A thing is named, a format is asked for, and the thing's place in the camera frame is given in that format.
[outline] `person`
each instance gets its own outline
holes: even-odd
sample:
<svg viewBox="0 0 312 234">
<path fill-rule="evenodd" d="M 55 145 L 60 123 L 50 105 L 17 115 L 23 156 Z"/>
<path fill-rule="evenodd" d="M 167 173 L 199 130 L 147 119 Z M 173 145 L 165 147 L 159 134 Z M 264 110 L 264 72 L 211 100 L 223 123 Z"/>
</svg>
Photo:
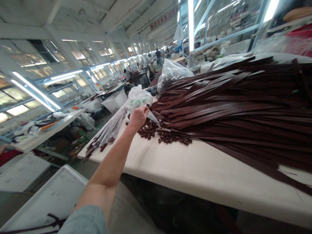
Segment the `person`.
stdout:
<svg viewBox="0 0 312 234">
<path fill-rule="evenodd" d="M 141 106 L 132 112 L 129 125 L 91 177 L 58 234 L 106 233 L 130 145 L 149 111 L 147 106 Z"/>
<path fill-rule="evenodd" d="M 124 72 L 123 73 L 124 77 L 126 78 L 127 81 L 129 81 L 129 79 L 131 78 L 130 77 L 130 72 L 127 71 L 126 69 L 124 69 L 123 72 Z"/>
<path fill-rule="evenodd" d="M 157 60 L 158 60 L 159 66 L 162 66 L 162 64 L 163 64 L 162 54 L 161 54 L 161 52 L 158 49 L 156 49 L 156 56 L 157 56 Z"/>
</svg>

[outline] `red banner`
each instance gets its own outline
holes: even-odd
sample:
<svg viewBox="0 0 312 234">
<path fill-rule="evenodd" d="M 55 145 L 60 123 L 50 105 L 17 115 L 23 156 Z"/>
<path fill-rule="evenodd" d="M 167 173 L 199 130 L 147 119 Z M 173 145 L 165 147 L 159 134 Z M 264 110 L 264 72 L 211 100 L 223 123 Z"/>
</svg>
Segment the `red banner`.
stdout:
<svg viewBox="0 0 312 234">
<path fill-rule="evenodd" d="M 163 15 L 162 17 L 160 17 L 159 19 L 157 19 L 154 22 L 150 23 L 150 30 L 153 31 L 156 28 L 158 28 L 160 25 L 164 24 L 165 22 L 167 22 L 168 20 L 172 19 L 174 16 L 176 16 L 178 14 L 178 7 L 173 8 L 172 10 L 168 11 L 165 15 Z"/>
</svg>

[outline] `ceiling light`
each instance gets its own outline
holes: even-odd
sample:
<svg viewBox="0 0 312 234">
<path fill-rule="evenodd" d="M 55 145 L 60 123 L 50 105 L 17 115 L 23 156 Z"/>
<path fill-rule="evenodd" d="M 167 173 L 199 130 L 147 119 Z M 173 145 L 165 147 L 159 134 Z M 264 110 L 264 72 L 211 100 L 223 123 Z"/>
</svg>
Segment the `ceiling light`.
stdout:
<svg viewBox="0 0 312 234">
<path fill-rule="evenodd" d="M 44 83 L 44 85 L 50 85 L 50 84 L 54 84 L 56 82 L 59 82 L 59 81 L 63 81 L 63 80 L 67 80 L 69 78 L 73 78 L 75 77 L 76 75 L 71 75 L 71 76 L 66 76 L 66 77 L 63 77 L 63 78 L 60 78 L 60 79 L 57 79 L 57 80 L 51 80 L 51 81 L 48 81 L 46 83 Z"/>
<path fill-rule="evenodd" d="M 46 108 L 48 108 L 50 111 L 54 112 L 55 110 L 52 109 L 48 104 L 46 104 L 43 100 L 35 96 L 32 92 L 30 92 L 28 89 L 26 89 L 24 86 L 22 86 L 20 83 L 18 83 L 15 80 L 11 80 L 16 86 L 18 86 L 20 89 L 22 89 L 24 92 L 28 93 L 30 96 L 32 96 L 34 99 L 36 99 L 38 102 L 40 102 L 42 105 L 44 105 Z"/>
<path fill-rule="evenodd" d="M 97 65 L 97 66 L 95 66 L 95 67 L 102 67 L 102 66 L 106 66 L 106 65 L 110 65 L 110 63 L 100 64 L 100 65 Z"/>
<path fill-rule="evenodd" d="M 278 4 L 279 4 L 279 0 L 270 1 L 269 7 L 267 8 L 266 16 L 264 17 L 263 22 L 267 22 L 273 18 Z"/>
<path fill-rule="evenodd" d="M 188 24 L 189 24 L 189 51 L 194 50 L 194 2 L 193 0 L 188 0 Z"/>
<path fill-rule="evenodd" d="M 53 77 L 51 77 L 50 79 L 51 79 L 51 80 L 55 80 L 55 79 L 58 79 L 58 78 L 62 78 L 62 77 L 66 77 L 66 76 L 70 76 L 70 75 L 77 74 L 77 73 L 81 73 L 81 72 L 82 72 L 82 70 L 79 70 L 79 71 L 73 71 L 73 72 L 70 72 L 70 73 L 63 74 L 63 75 L 53 76 Z"/>
<path fill-rule="evenodd" d="M 218 10 L 217 13 L 220 12 L 220 11 L 225 10 L 226 8 L 228 8 L 229 6 L 231 6 L 231 5 L 235 4 L 235 3 L 236 3 L 236 1 L 232 2 L 231 4 L 227 5 L 226 7 L 223 7 L 222 9 Z"/>
<path fill-rule="evenodd" d="M 46 99 L 48 102 L 50 102 L 53 106 L 55 106 L 57 109 L 61 109 L 60 106 L 58 106 L 55 102 L 53 102 L 50 98 L 48 98 L 45 94 L 43 94 L 39 89 L 37 89 L 35 86 L 33 86 L 29 81 L 27 81 L 24 77 L 22 77 L 17 72 L 13 72 L 14 75 L 16 75 L 21 81 L 23 81 L 25 84 L 27 84 L 29 87 L 31 87 L 34 91 L 36 91 L 40 96 L 42 96 L 44 99 Z"/>
<path fill-rule="evenodd" d="M 195 7 L 195 11 L 198 9 L 199 5 L 201 4 L 202 0 L 199 0 L 196 7 Z"/>
<path fill-rule="evenodd" d="M 93 68 L 93 69 L 91 69 L 91 71 L 96 71 L 96 70 L 100 70 L 100 69 L 102 69 L 102 68 L 104 68 L 104 66 L 103 66 L 103 67 L 97 67 L 97 68 Z"/>
</svg>

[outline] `gray sleeve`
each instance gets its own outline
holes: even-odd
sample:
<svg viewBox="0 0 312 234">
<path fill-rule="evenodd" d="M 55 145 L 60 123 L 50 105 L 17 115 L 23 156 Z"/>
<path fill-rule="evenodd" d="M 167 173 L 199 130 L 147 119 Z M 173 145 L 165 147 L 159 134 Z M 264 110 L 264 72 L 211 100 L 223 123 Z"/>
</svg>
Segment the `gray sleeve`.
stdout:
<svg viewBox="0 0 312 234">
<path fill-rule="evenodd" d="M 58 234 L 105 234 L 103 211 L 97 206 L 85 206 L 72 213 Z"/>
</svg>

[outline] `work table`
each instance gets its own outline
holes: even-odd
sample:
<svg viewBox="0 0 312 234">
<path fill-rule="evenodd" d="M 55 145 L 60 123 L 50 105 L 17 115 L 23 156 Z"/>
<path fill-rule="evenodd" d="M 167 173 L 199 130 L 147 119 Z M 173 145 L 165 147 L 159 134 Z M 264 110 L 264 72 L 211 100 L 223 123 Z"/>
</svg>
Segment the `work table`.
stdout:
<svg viewBox="0 0 312 234">
<path fill-rule="evenodd" d="M 118 137 L 125 128 L 124 119 Z M 87 146 L 78 157 L 85 157 Z M 100 163 L 112 146 L 102 153 L 98 148 L 90 160 Z M 310 173 L 284 166 L 280 170 L 311 185 Z M 167 145 L 158 143 L 157 133 L 151 140 L 136 134 L 123 171 L 205 200 L 312 229 L 311 196 L 196 138 L 188 146 Z"/>
</svg>

